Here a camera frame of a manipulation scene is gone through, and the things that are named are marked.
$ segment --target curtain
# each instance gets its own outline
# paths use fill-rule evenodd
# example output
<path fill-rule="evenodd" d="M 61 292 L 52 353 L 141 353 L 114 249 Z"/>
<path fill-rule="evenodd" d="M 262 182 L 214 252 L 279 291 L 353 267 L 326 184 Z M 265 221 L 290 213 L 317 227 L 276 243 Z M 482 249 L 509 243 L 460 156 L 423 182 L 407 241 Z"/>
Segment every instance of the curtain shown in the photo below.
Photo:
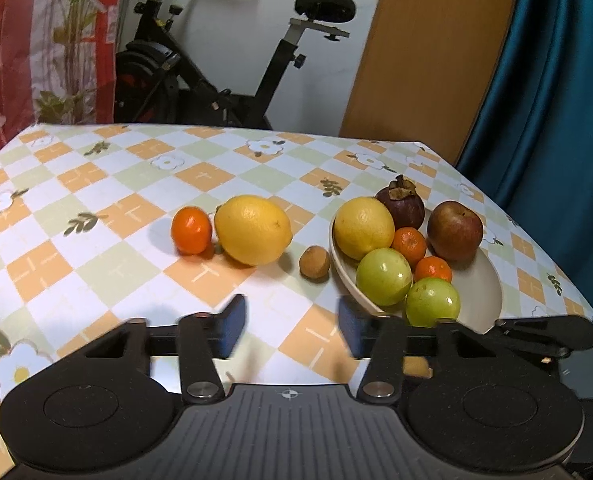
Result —
<path fill-rule="evenodd" d="M 0 149 L 35 122 L 112 122 L 117 4 L 0 0 Z"/>
<path fill-rule="evenodd" d="M 593 0 L 517 0 L 457 168 L 593 307 Z"/>

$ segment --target mangosteen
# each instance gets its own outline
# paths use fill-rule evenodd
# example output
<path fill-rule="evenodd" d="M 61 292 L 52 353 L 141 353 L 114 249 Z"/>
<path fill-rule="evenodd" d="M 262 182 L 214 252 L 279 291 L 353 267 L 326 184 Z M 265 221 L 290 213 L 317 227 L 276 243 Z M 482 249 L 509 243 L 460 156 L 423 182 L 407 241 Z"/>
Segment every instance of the mangosteen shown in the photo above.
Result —
<path fill-rule="evenodd" d="M 425 219 L 425 205 L 416 191 L 416 184 L 403 175 L 390 182 L 376 194 L 376 199 L 387 207 L 394 220 L 394 227 L 419 229 Z"/>

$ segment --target green apple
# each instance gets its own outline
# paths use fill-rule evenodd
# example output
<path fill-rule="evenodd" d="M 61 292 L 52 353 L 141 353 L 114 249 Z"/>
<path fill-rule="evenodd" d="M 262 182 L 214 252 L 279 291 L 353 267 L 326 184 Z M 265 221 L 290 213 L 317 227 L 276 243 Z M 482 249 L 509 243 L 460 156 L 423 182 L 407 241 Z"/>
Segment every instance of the green apple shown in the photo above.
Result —
<path fill-rule="evenodd" d="M 363 257 L 356 269 L 356 286 L 372 303 L 387 310 L 403 301 L 412 284 L 412 270 L 394 249 L 375 249 Z"/>
<path fill-rule="evenodd" d="M 423 278 L 407 293 L 405 314 L 414 326 L 432 327 L 439 318 L 456 319 L 461 298 L 452 283 L 440 278 Z"/>

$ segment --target bike seat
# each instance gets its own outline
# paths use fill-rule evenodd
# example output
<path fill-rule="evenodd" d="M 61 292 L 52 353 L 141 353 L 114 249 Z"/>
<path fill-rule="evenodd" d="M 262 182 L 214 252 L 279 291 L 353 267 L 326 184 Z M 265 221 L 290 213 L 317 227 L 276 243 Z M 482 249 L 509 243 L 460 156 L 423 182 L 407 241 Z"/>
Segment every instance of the bike seat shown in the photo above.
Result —
<path fill-rule="evenodd" d="M 345 23 L 356 14 L 353 0 L 296 0 L 294 10 L 315 22 Z"/>

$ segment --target tangerine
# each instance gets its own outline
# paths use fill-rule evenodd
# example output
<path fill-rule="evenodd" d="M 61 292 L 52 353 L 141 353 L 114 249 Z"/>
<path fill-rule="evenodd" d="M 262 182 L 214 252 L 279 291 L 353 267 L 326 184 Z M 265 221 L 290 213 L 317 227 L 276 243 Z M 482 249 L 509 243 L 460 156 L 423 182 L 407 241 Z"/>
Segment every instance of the tangerine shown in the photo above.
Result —
<path fill-rule="evenodd" d="M 212 241 L 212 224 L 202 209 L 182 207 L 172 219 L 170 234 L 179 253 L 200 254 Z"/>
<path fill-rule="evenodd" d="M 394 241 L 391 248 L 399 251 L 414 269 L 425 257 L 427 243 L 425 237 L 414 227 L 401 227 L 394 233 Z"/>
<path fill-rule="evenodd" d="M 438 256 L 428 256 L 417 264 L 414 271 L 415 282 L 423 278 L 441 278 L 452 283 L 452 269 L 444 259 Z"/>

